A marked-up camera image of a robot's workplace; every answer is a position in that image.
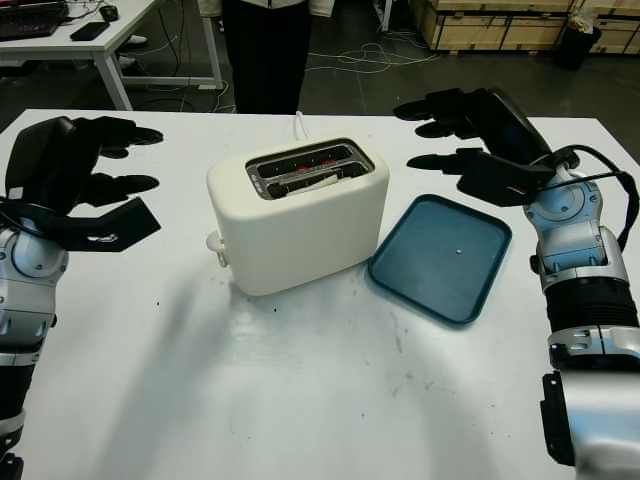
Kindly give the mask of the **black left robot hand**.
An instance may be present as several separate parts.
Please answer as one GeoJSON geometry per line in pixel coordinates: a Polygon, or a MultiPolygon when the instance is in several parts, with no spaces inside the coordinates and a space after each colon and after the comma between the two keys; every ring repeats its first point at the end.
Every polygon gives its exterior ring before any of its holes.
{"type": "Polygon", "coordinates": [[[96,173],[98,159],[124,159],[129,147],[163,139],[158,130],[110,116],[59,116],[36,123],[20,131],[12,147],[5,174],[7,198],[59,215],[79,204],[99,207],[125,201],[159,181],[147,175],[96,173]]]}

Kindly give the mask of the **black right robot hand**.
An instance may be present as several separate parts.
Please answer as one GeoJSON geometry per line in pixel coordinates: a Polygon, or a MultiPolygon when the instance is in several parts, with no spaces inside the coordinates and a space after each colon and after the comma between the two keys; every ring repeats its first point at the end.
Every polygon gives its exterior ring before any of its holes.
{"type": "Polygon", "coordinates": [[[423,138],[478,138],[488,151],[519,165],[531,165],[551,148],[511,98],[500,89],[459,88],[428,93],[393,109],[404,121],[420,121],[423,138]]]}

